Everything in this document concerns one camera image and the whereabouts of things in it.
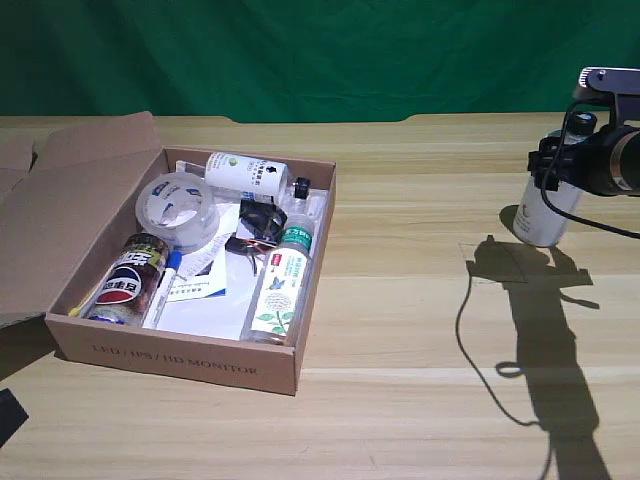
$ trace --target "pepsi can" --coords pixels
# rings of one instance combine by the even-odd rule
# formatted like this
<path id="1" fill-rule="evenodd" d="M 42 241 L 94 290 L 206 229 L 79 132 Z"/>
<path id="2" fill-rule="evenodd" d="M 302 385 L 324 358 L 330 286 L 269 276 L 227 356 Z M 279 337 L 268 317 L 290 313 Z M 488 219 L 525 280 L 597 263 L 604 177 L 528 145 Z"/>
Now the pepsi can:
<path id="1" fill-rule="evenodd" d="M 169 246 L 155 235 L 129 237 L 86 317 L 141 326 L 168 257 Z"/>

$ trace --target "white cylindrical object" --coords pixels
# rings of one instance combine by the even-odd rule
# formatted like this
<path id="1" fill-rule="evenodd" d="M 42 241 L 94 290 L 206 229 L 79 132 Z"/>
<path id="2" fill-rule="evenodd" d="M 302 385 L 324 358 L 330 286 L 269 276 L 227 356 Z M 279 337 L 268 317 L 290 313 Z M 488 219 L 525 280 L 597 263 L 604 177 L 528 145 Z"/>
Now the white cylindrical object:
<path id="1" fill-rule="evenodd" d="M 218 229 L 211 189 L 192 173 L 168 173 L 138 196 L 136 217 L 145 231 L 183 254 L 206 245 Z"/>
<path id="2" fill-rule="evenodd" d="M 245 200 L 276 205 L 284 199 L 288 179 L 284 163 L 224 152 L 211 154 L 205 172 L 205 181 L 216 189 L 242 192 Z"/>
<path id="3" fill-rule="evenodd" d="M 551 203 L 567 213 L 573 212 L 581 194 L 582 190 L 566 182 L 559 182 L 557 192 L 547 190 Z M 513 221 L 516 236 L 536 247 L 552 247 L 560 241 L 567 223 L 568 219 L 545 205 L 540 189 L 530 175 Z"/>

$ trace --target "bottle cap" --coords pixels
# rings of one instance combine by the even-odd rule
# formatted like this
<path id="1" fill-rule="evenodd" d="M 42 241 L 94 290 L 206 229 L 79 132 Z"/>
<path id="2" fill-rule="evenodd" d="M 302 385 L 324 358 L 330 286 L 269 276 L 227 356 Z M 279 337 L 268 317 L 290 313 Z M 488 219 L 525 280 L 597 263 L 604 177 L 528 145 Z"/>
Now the bottle cap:
<path id="1" fill-rule="evenodd" d="M 182 252 L 178 250 L 174 250 L 169 254 L 169 259 L 167 260 L 167 268 L 173 268 L 174 270 L 178 270 L 180 268 L 180 263 L 182 262 Z"/>
<path id="2" fill-rule="evenodd" d="M 309 189 L 311 188 L 311 180 L 304 177 L 296 178 L 293 184 L 294 191 L 293 196 L 295 198 L 306 199 L 309 196 Z"/>
<path id="3" fill-rule="evenodd" d="M 593 113 L 575 112 L 569 117 L 567 131 L 574 135 L 589 136 L 596 128 L 598 119 Z"/>

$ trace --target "white marker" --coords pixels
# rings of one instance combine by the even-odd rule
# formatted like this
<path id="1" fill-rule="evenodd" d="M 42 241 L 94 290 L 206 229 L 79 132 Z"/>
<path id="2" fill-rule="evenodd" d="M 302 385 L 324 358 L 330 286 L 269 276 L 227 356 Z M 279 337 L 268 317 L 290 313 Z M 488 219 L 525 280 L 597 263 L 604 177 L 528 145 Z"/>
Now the white marker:
<path id="1" fill-rule="evenodd" d="M 166 303 L 167 297 L 169 296 L 171 285 L 173 285 L 173 281 L 178 274 L 178 268 L 180 267 L 181 261 L 182 253 L 177 251 L 171 252 L 171 254 L 169 255 L 169 259 L 167 260 L 167 266 L 164 269 L 162 279 L 160 280 L 160 285 L 158 285 L 158 289 L 153 296 L 151 305 L 149 306 L 149 309 L 144 316 L 142 328 L 155 329 L 158 326 L 160 314 L 162 313 L 164 304 Z"/>

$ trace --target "pepsi logo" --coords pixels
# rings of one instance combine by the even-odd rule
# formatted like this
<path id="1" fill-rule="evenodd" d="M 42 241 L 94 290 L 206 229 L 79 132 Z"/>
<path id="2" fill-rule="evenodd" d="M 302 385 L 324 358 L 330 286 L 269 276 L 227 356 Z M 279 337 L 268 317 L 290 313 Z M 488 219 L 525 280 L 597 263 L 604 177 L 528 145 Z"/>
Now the pepsi logo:
<path id="1" fill-rule="evenodd" d="M 131 267 L 116 268 L 102 287 L 98 305 L 124 303 L 133 300 L 142 290 L 140 275 Z"/>

